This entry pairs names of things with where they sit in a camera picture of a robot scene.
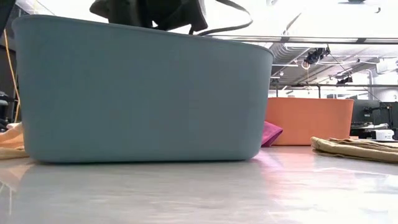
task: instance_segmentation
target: tan cloth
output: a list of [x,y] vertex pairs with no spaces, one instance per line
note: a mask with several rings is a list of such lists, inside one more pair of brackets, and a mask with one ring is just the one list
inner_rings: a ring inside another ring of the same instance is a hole
[[0,133],[0,160],[28,157],[24,149],[22,123],[9,124],[5,133]]
[[324,156],[347,157],[398,163],[398,143],[379,143],[362,139],[311,138],[314,152]]

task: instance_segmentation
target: metal rail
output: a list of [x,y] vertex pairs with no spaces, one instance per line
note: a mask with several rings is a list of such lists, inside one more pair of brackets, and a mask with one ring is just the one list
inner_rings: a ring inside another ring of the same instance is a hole
[[319,84],[319,83],[270,83],[270,86],[276,87],[276,97],[279,96],[279,86],[291,86],[291,87],[306,87],[315,86],[318,87],[318,97],[321,98],[321,87],[368,87],[368,88],[398,88],[398,85],[345,85],[345,84]]
[[296,36],[260,36],[260,35],[209,35],[210,37],[240,42],[265,43],[308,43],[308,44],[366,44],[398,45],[398,37],[296,37]]

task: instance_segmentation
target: metal pipe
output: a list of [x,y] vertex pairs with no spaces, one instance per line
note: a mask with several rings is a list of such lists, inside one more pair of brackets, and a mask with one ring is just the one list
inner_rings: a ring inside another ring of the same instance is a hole
[[321,98],[321,86],[318,84],[317,87],[318,87],[318,98],[320,99]]
[[[292,60],[289,61],[289,64],[293,63],[295,60],[297,60],[301,55],[305,54],[308,50],[310,50],[310,48],[307,48],[306,50],[303,50],[303,52],[301,54],[299,54],[298,56],[294,57]],[[281,68],[278,71],[274,72],[271,76],[274,76],[275,74],[277,74],[278,72],[283,71],[285,68]]]
[[334,87],[374,87],[374,88],[398,88],[398,85],[345,85],[345,84],[318,84],[318,83],[279,83],[291,87],[306,87],[306,86],[334,86]]
[[265,43],[309,43],[309,44],[361,44],[361,45],[397,45],[398,38],[384,37],[297,37],[297,36],[260,36],[260,35],[210,35],[218,39],[240,42]]
[[[370,69],[365,69],[369,73],[369,84],[373,85],[373,73],[372,70]],[[374,100],[374,92],[373,92],[373,87],[369,88],[369,99]]]

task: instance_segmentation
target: blue plastic bin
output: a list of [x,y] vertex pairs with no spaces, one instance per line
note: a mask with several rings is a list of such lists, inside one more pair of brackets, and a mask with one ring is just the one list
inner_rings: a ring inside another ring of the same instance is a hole
[[25,149],[45,162],[258,153],[272,54],[250,44],[53,16],[13,23]]

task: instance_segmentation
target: ceiling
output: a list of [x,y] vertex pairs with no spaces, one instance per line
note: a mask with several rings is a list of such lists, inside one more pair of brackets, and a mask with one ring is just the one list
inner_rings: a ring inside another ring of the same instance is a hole
[[280,77],[281,83],[336,83],[336,80],[331,81],[330,76],[339,75],[342,71],[352,68],[351,72],[360,72],[365,69],[374,68],[374,64],[364,62],[378,62],[383,57],[398,57],[398,45],[329,45],[331,55],[324,58],[320,63],[339,61],[340,65],[311,65],[306,70],[306,63],[302,63],[307,56],[308,51],[314,48],[310,47],[285,47],[283,44],[274,44],[270,47],[275,54],[274,63],[281,64],[281,52],[285,53],[284,59],[286,64],[295,65],[296,67],[274,66],[272,68],[272,76]]
[[[288,35],[303,37],[398,37],[398,29],[392,21],[398,21],[396,0],[366,0],[366,4],[350,5],[348,0],[233,0],[251,12],[254,23],[241,30],[228,32],[228,35]],[[26,11],[37,14],[106,22],[106,19],[89,12],[94,0],[17,0]],[[224,6],[215,0],[205,0],[206,19],[210,29],[233,26],[248,20],[247,15]],[[174,32],[187,33],[189,27]],[[302,60],[311,51],[311,45],[299,47],[285,44],[252,43],[270,48],[274,54],[274,64],[289,65],[272,68],[273,76],[280,77],[281,83],[311,82],[326,83],[329,76],[343,70],[339,65],[313,65],[308,70],[302,68]],[[343,62],[345,69],[359,72],[374,65],[347,63],[360,59],[377,62],[381,57],[398,56],[398,45],[338,45],[331,44],[333,57],[324,58],[321,63]]]

